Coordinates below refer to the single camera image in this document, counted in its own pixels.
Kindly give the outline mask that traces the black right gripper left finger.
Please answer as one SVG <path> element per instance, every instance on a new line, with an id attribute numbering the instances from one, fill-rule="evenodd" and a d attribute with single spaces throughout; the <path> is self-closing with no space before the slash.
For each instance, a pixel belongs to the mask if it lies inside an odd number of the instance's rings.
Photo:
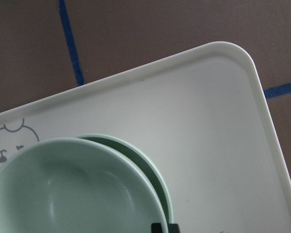
<path id="1" fill-rule="evenodd" d="M 162 233 L 162 225 L 160 223 L 152 223 L 151 233 Z"/>

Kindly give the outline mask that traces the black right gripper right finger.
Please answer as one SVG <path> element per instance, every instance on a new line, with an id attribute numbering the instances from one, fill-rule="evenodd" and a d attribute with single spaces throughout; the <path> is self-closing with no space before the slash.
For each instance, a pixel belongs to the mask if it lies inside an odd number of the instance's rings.
<path id="1" fill-rule="evenodd" d="M 176 223 L 168 223 L 169 233 L 180 233 L 179 225 Z"/>

